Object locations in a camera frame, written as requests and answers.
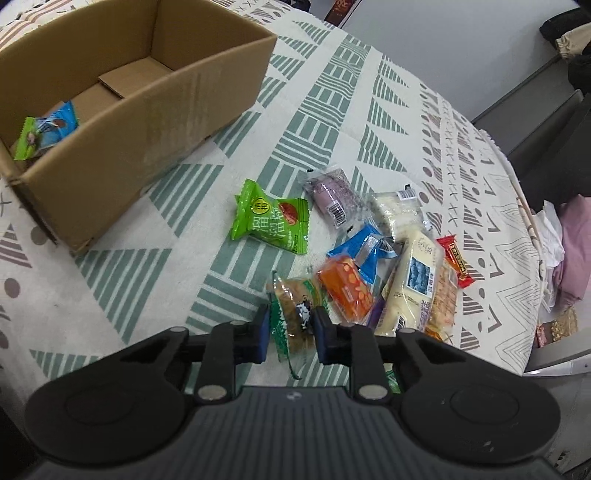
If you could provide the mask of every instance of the open cardboard box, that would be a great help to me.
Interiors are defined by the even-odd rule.
[[[0,52],[0,173],[51,238],[83,252],[254,104],[275,41],[209,0],[103,0],[60,17]],[[8,149],[25,117],[69,99],[80,126],[25,170]]]

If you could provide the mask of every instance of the bed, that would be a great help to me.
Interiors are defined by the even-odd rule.
[[[0,186],[2,402],[22,405],[44,382],[171,326],[204,333],[252,319],[272,269],[301,274],[338,239],[313,210],[308,255],[231,241],[233,196],[245,178],[274,197],[299,196],[297,173],[327,164],[340,165],[359,193],[413,185],[436,235],[457,235],[476,280],[459,294],[451,343],[522,374],[540,305],[540,246],[493,141],[395,59],[346,32],[274,0],[216,2],[279,37],[256,104],[88,253],[72,257],[53,245]],[[0,48],[86,4],[14,0],[0,17]],[[264,365],[242,365],[237,383],[345,385],[348,374],[314,357],[294,381],[270,352]]]

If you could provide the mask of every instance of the purple snack package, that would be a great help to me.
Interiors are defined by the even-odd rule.
[[[337,229],[348,228],[351,221],[367,208],[365,202],[351,188],[341,168],[308,172],[302,186]]]

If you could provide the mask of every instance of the dark furniture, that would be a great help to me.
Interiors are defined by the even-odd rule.
[[[529,206],[591,196],[591,95],[575,92],[507,157]]]

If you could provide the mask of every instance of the snack package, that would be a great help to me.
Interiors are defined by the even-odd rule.
[[[395,336],[402,327],[424,330],[439,280],[444,252],[419,230],[409,234],[376,335]]]
[[[391,193],[372,193],[368,207],[378,230],[394,242],[405,242],[414,231],[428,230],[421,203],[412,189]]]
[[[453,318],[456,314],[457,273],[449,262],[441,264],[441,272],[435,288],[429,320],[425,327],[427,335],[440,342],[448,341],[453,333]]]
[[[345,243],[333,248],[328,257],[348,255],[359,268],[361,277],[369,284],[375,282],[378,258],[395,258],[396,252],[382,239],[384,237],[372,225],[366,224]]]
[[[394,393],[394,394],[402,393],[400,391],[400,386],[398,385],[398,379],[396,378],[396,374],[394,373],[394,370],[387,371],[386,378],[388,379],[388,386],[390,387],[390,390],[392,391],[392,393]]]
[[[577,313],[574,307],[569,307],[561,313],[556,320],[550,324],[550,332],[552,333],[552,340],[558,342],[565,337],[568,337],[579,331],[577,321]]]
[[[47,117],[28,116],[21,130],[15,160],[40,157],[78,127],[72,102],[66,102]]]
[[[348,255],[327,258],[317,273],[347,322],[363,323],[374,297]]]
[[[445,250],[445,258],[451,263],[454,270],[457,272],[457,286],[460,288],[469,287],[474,283],[474,279],[468,273],[466,263],[462,258],[460,249],[456,244],[456,236],[448,235],[437,239],[437,243]]]
[[[295,254],[308,251],[308,200],[271,200],[258,183],[247,179],[236,202],[232,240],[253,235]]]
[[[314,307],[324,305],[320,284],[315,278],[282,280],[273,272],[269,291],[271,298],[271,335],[279,360],[286,359],[291,376],[301,380],[298,372],[313,350],[310,315]]]
[[[308,172],[301,183],[337,229],[348,228],[366,210],[365,202],[351,188],[345,172],[340,168]]]

